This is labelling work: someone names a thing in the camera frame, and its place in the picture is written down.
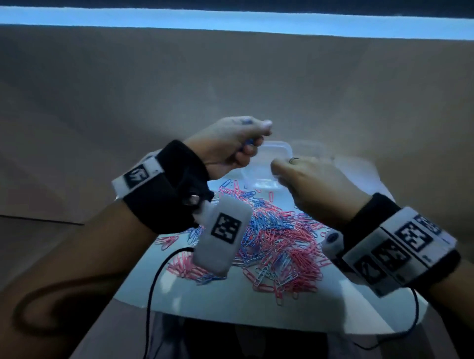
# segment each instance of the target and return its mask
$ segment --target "human hand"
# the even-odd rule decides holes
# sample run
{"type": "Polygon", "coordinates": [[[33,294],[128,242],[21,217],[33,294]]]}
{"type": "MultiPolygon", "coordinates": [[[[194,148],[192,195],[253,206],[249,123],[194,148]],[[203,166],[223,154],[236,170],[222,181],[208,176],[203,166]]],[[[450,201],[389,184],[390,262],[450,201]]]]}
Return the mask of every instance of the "human hand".
{"type": "Polygon", "coordinates": [[[295,205],[315,220],[341,230],[370,200],[329,159],[275,159],[272,173],[288,188],[295,205]]]}
{"type": "Polygon", "coordinates": [[[271,135],[272,122],[250,116],[225,117],[199,131],[183,143],[204,162],[211,180],[250,163],[263,136],[271,135]],[[244,144],[252,139],[254,144],[244,144]]]}

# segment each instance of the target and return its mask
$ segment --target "wristband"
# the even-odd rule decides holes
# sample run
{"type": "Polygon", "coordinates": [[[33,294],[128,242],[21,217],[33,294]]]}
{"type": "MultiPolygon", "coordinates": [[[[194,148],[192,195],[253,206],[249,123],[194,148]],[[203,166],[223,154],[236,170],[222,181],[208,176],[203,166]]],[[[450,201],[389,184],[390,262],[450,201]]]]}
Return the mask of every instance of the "wristband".
{"type": "Polygon", "coordinates": [[[197,227],[193,211],[214,196],[208,180],[201,159],[175,140],[158,154],[145,157],[112,185],[140,222],[155,233],[165,234],[197,227]]]}
{"type": "Polygon", "coordinates": [[[341,233],[322,243],[326,256],[378,296],[400,288],[424,291],[460,262],[456,240],[410,207],[376,193],[341,233]]]}

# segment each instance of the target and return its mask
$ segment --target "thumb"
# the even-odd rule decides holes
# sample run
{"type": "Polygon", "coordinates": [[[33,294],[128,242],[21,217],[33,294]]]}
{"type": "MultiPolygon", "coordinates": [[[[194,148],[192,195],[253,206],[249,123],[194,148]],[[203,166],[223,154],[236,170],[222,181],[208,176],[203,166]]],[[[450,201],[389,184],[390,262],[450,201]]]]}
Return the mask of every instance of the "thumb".
{"type": "Polygon", "coordinates": [[[242,122],[242,135],[245,137],[244,140],[271,135],[272,125],[273,122],[270,120],[261,121],[253,117],[247,117],[242,122]]]}
{"type": "Polygon", "coordinates": [[[275,158],[270,164],[270,169],[274,176],[282,178],[285,182],[292,184],[296,179],[296,171],[289,159],[275,158]]]}

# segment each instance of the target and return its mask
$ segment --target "plastic container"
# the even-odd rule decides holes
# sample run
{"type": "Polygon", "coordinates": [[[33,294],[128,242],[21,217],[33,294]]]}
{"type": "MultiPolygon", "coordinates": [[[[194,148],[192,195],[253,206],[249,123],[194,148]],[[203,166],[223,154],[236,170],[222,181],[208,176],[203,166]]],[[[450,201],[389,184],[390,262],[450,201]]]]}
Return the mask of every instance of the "plastic container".
{"type": "Polygon", "coordinates": [[[270,163],[277,157],[293,157],[291,146],[283,141],[265,141],[258,148],[257,156],[252,157],[250,164],[242,168],[242,177],[249,188],[267,190],[283,188],[270,170],[270,163]]]}

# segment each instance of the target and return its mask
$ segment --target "pile of paper clips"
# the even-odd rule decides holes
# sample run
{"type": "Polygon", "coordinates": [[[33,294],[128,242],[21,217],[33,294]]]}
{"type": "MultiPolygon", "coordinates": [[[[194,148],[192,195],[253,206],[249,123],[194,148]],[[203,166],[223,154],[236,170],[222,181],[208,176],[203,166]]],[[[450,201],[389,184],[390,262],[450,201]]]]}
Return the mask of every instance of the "pile of paper clips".
{"type": "MultiPolygon", "coordinates": [[[[300,292],[317,291],[316,282],[322,280],[320,268],[331,264],[317,242],[318,236],[325,237],[326,226],[305,213],[286,212],[273,205],[272,192],[267,201],[257,198],[257,191],[242,191],[237,180],[224,182],[218,193],[233,196],[253,207],[252,219],[233,265],[243,268],[254,290],[274,293],[278,305],[283,303],[284,292],[292,293],[296,299],[300,292]]],[[[194,246],[202,231],[200,226],[183,233],[188,234],[188,244],[194,246]]],[[[175,237],[157,241],[161,241],[163,249],[176,241],[175,237]]],[[[167,269],[199,285],[225,279],[194,266],[188,253],[175,257],[167,269]]]]}

